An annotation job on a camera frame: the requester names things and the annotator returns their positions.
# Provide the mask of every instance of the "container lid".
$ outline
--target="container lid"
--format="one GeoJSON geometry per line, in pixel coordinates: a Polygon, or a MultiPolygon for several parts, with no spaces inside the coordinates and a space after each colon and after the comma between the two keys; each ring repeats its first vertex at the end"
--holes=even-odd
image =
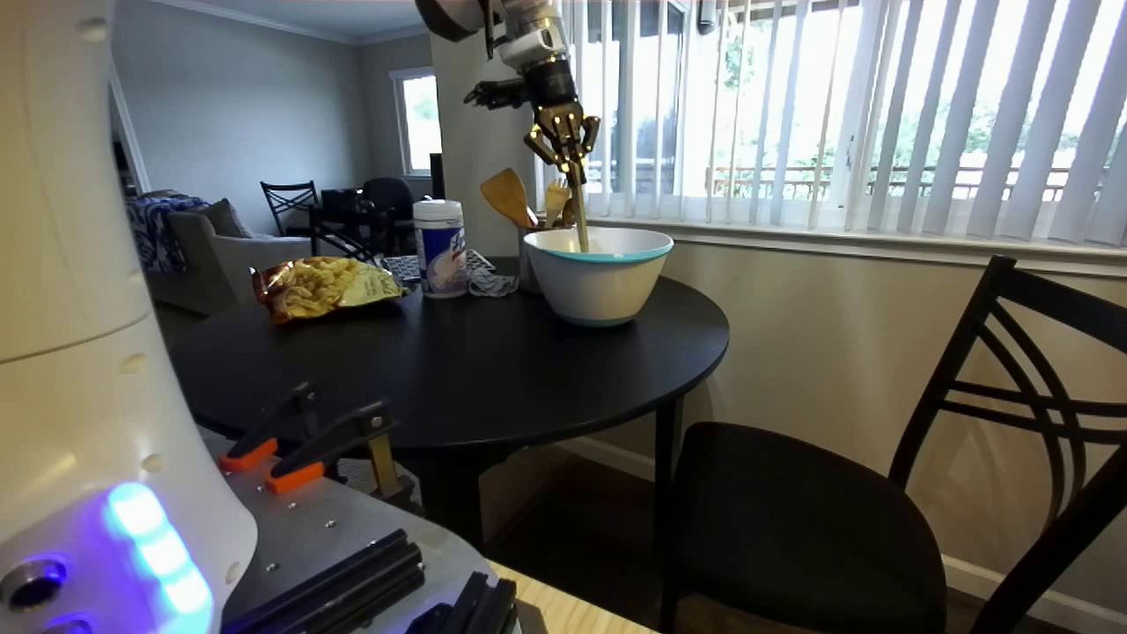
{"type": "Polygon", "coordinates": [[[461,200],[446,200],[446,196],[424,196],[414,200],[414,218],[461,218],[461,200]]]}

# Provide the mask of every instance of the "chair seat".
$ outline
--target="chair seat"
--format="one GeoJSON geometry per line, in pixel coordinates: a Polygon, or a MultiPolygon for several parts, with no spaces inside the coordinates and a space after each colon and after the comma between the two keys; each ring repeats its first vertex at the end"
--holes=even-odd
{"type": "Polygon", "coordinates": [[[902,486],[769,429],[689,426],[668,557],[688,588],[799,626],[945,631],[939,548],[902,486]]]}

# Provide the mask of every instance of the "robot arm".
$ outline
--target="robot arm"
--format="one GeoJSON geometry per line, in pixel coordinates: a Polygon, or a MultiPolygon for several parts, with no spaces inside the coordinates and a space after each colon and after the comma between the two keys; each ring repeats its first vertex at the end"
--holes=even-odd
{"type": "Polygon", "coordinates": [[[459,43],[487,26],[488,55],[501,55],[514,82],[481,82],[465,100],[488,107],[529,100],[534,124],[524,145],[566,176],[569,194],[581,194],[599,116],[578,100],[554,0],[414,0],[414,6],[439,37],[459,43]]]}

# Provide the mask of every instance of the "white bowl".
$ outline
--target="white bowl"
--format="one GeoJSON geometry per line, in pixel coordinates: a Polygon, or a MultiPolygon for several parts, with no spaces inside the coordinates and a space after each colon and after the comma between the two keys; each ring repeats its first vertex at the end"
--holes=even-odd
{"type": "Polygon", "coordinates": [[[587,225],[581,250],[578,228],[546,228],[529,233],[524,250],[534,286],[562,320],[614,327],[635,320],[652,294],[671,234],[587,225]]]}

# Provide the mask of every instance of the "chair leg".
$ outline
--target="chair leg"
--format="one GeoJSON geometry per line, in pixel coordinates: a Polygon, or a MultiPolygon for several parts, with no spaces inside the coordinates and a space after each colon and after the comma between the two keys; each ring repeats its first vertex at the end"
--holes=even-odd
{"type": "Polygon", "coordinates": [[[680,588],[671,582],[662,584],[662,605],[657,605],[657,631],[671,634],[675,631],[675,603],[680,588]]]}

